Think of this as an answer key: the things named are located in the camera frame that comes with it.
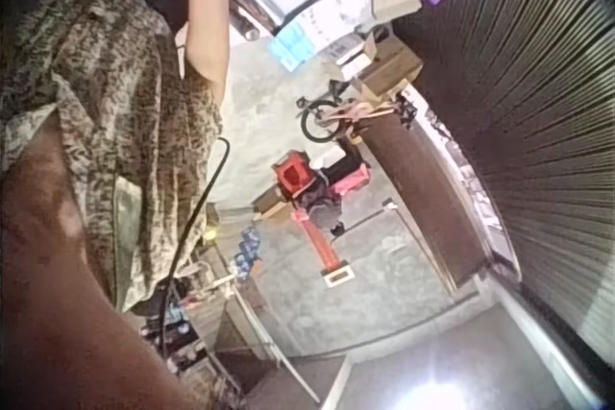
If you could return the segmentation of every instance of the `bicycle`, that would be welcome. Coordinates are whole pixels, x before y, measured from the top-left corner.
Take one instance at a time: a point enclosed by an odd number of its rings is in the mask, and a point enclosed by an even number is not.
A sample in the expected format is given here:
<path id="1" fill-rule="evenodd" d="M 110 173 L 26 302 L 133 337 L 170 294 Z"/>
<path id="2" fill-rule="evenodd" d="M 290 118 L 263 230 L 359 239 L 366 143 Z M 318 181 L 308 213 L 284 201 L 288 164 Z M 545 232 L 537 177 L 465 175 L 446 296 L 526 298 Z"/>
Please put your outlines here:
<path id="1" fill-rule="evenodd" d="M 328 143 L 334 139 L 362 132 L 367 127 L 361 127 L 362 120 L 396 113 L 400 115 L 400 122 L 408 130 L 416 116 L 417 109 L 399 92 L 393 100 L 385 101 L 379 107 L 359 99 L 349 98 L 342 100 L 341 93 L 348 88 L 348 84 L 330 81 L 329 92 L 322 98 L 309 101 L 302 97 L 297 100 L 297 108 L 301 109 L 301 130 L 307 139 L 314 143 Z M 332 96 L 332 101 L 324 99 Z"/>

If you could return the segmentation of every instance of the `cable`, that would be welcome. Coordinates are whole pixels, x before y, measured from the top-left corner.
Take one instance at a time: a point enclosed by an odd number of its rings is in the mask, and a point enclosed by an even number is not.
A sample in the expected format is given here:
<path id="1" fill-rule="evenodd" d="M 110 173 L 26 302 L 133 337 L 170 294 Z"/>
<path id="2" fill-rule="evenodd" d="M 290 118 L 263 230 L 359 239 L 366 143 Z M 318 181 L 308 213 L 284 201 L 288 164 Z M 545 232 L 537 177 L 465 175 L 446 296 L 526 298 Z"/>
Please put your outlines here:
<path id="1" fill-rule="evenodd" d="M 160 304 L 160 314 L 159 314 L 160 355 L 162 356 L 162 359 L 166 359 L 166 356 L 167 356 L 164 324 L 166 323 L 166 308 L 169 305 L 169 298 L 171 295 L 171 285 L 173 284 L 173 277 L 175 276 L 177 265 L 180 262 L 180 256 L 182 254 L 182 251 L 184 250 L 185 241 L 190 235 L 190 232 L 192 231 L 192 228 L 194 227 L 194 223 L 196 222 L 196 219 L 198 218 L 199 214 L 201 213 L 201 209 L 203 208 L 203 205 L 205 204 L 205 200 L 207 199 L 209 192 L 213 188 L 215 181 L 218 179 L 218 176 L 220 175 L 220 172 L 222 171 L 224 164 L 227 163 L 227 159 L 229 158 L 229 152 L 231 151 L 231 143 L 229 142 L 228 139 L 223 138 L 222 136 L 219 136 L 218 139 L 226 145 L 226 151 L 224 152 L 224 155 L 222 156 L 222 160 L 220 160 L 220 163 L 215 169 L 215 173 L 211 177 L 211 181 L 205 188 L 205 191 L 203 191 L 203 194 L 201 195 L 201 199 L 199 199 L 198 204 L 194 208 L 194 211 L 190 215 L 190 218 L 188 219 L 188 222 L 185 225 L 184 232 L 182 232 L 182 237 L 180 237 L 177 250 L 175 251 L 175 255 L 173 256 L 173 261 L 171 262 L 171 269 L 169 269 L 169 275 L 166 278 L 166 285 L 164 286 L 164 292 L 162 295 L 162 303 Z"/>

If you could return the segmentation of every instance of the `bright light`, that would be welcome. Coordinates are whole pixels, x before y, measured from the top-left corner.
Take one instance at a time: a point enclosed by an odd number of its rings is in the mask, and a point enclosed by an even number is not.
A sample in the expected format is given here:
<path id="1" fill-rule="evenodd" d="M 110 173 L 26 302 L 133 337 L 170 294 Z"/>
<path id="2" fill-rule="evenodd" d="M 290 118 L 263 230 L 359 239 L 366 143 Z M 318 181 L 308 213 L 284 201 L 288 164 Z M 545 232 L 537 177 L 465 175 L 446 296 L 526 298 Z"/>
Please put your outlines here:
<path id="1" fill-rule="evenodd" d="M 216 235 L 218 235 L 218 230 L 216 228 L 207 229 L 205 231 L 205 235 L 203 236 L 203 238 L 206 241 L 211 242 L 211 241 L 215 240 Z"/>
<path id="2" fill-rule="evenodd" d="M 395 410 L 465 410 L 463 394 L 453 384 L 429 383 L 410 392 Z"/>

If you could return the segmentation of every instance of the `patterned shirt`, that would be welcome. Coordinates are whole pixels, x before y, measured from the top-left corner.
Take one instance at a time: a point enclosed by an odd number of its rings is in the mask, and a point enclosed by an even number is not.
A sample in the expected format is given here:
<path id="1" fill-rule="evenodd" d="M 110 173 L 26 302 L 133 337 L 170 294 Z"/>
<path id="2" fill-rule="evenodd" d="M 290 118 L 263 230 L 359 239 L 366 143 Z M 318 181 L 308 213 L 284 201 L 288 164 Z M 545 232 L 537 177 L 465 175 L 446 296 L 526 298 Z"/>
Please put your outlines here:
<path id="1" fill-rule="evenodd" d="M 151 296 L 207 181 L 220 116 L 144 0 L 6 0 L 2 174 L 56 111 L 90 268 L 120 310 Z M 182 259 L 200 239 L 197 220 Z"/>

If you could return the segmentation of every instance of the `concrete floor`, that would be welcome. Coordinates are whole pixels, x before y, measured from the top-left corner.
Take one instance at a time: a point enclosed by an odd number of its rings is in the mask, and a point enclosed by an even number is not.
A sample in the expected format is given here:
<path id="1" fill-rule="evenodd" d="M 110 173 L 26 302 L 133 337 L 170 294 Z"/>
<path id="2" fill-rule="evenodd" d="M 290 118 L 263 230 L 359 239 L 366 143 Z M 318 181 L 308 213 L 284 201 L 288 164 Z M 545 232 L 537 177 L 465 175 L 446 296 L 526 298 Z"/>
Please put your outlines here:
<path id="1" fill-rule="evenodd" d="M 231 50 L 221 111 L 223 135 L 232 149 L 210 199 L 220 209 L 249 205 L 271 186 L 275 175 L 270 167 L 288 150 L 305 150 L 318 157 L 330 148 L 305 139 L 296 118 L 298 98 L 316 98 L 327 91 L 329 77 L 322 62 L 314 59 L 289 73 L 269 54 L 269 40 L 239 44 Z M 221 151 L 218 145 L 211 154 L 211 172 Z"/>
<path id="2" fill-rule="evenodd" d="M 428 383 L 455 386 L 419 402 Z M 419 347 L 355 365 L 338 410 L 569 410 L 549 370 L 505 310 L 497 305 Z"/>
<path id="3" fill-rule="evenodd" d="M 322 62 L 312 60 L 290 74 L 269 55 L 267 44 L 267 39 L 245 43 L 231 52 L 222 114 L 223 134 L 231 141 L 232 152 L 211 195 L 222 213 L 246 207 L 274 184 L 271 165 L 288 150 L 305 150 L 315 158 L 331 148 L 307 141 L 296 118 L 297 98 L 316 98 L 326 91 L 329 78 Z M 210 171 L 220 154 L 217 146 Z M 356 279 L 328 289 L 318 255 L 302 229 L 288 219 L 258 225 L 263 264 L 254 279 L 266 300 L 259 314 L 288 355 L 326 353 L 378 341 L 476 290 L 473 283 L 455 296 L 445 290 L 395 187 L 371 154 L 365 150 L 364 155 L 373 167 L 373 180 L 344 200 L 342 220 L 348 227 L 380 210 L 389 198 L 400 206 L 404 219 L 387 212 L 335 242 L 335 250 L 351 263 Z M 407 226 L 414 228 L 414 235 Z M 225 256 L 232 258 L 236 244 L 228 232 L 225 237 L 230 243 L 223 245 L 228 249 Z"/>

